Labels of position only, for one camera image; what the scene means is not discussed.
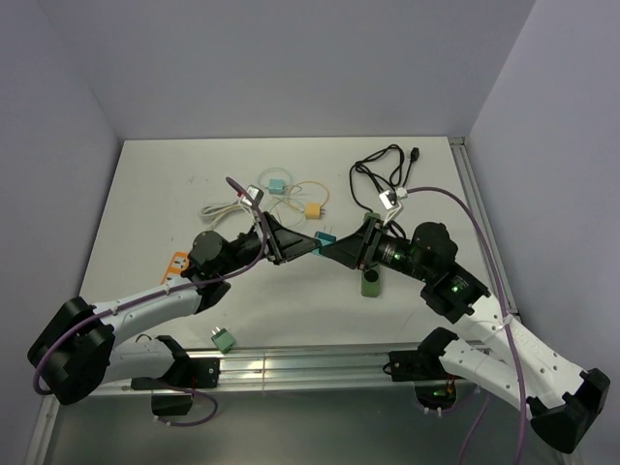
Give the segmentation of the teal dual usb charger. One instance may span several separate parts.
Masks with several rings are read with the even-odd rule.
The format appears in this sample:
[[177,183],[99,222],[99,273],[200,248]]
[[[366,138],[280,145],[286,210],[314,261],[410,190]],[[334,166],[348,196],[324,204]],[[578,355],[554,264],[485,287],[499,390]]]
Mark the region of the teal dual usb charger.
[[315,231],[314,237],[321,242],[321,245],[313,251],[314,255],[320,256],[322,254],[322,248],[334,243],[337,240],[337,236],[334,235],[331,229],[323,228],[321,231]]

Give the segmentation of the yellow charger plug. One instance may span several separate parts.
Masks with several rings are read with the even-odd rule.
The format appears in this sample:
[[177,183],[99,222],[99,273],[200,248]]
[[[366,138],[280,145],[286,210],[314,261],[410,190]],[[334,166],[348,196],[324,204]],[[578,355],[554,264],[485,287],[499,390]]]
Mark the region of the yellow charger plug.
[[317,202],[309,202],[304,207],[304,218],[307,220],[320,220],[326,215],[325,207]]

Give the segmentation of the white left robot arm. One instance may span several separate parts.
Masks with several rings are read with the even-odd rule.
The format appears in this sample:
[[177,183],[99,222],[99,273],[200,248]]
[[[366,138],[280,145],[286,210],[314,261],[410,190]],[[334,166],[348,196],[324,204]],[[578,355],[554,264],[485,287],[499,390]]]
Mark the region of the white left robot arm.
[[199,376],[187,351],[170,336],[138,337],[167,321],[217,305],[231,279],[261,260],[283,264],[320,247],[318,239],[289,230],[270,214],[233,241],[215,231],[198,234],[179,276],[145,292],[108,302],[66,301],[27,353],[33,389],[63,405],[79,402],[103,384],[125,379],[149,388],[188,388]]

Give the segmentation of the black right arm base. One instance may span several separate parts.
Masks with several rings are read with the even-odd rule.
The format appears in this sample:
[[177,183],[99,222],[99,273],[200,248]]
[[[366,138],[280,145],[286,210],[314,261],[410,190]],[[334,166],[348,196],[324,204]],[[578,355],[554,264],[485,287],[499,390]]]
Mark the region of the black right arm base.
[[473,385],[460,387],[460,378],[448,373],[439,359],[426,351],[392,351],[387,357],[383,373],[393,383],[413,386],[416,407],[424,415],[441,418],[460,409],[480,392]]

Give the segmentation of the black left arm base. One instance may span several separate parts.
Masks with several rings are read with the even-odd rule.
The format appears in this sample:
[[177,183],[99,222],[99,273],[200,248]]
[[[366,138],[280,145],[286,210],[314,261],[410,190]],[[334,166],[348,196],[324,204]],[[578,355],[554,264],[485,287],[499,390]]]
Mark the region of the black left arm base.
[[[139,377],[131,380],[131,390],[151,392],[150,407],[154,419],[167,427],[187,428],[203,425],[218,413],[219,403],[206,391],[218,386],[220,359],[186,358],[176,360],[160,378]],[[181,420],[186,417],[198,400],[211,405],[203,418]]]

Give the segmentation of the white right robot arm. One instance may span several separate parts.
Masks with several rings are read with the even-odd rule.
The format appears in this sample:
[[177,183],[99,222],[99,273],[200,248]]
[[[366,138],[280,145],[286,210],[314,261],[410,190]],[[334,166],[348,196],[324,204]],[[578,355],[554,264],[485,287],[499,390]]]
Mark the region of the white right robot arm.
[[441,223],[422,223],[407,240],[368,218],[322,254],[351,269],[382,265],[420,281],[422,300],[451,325],[420,343],[421,371],[432,378],[447,371],[478,384],[523,412],[550,447],[574,452],[603,410],[610,379],[562,357],[504,313],[500,299],[456,262],[457,251]]

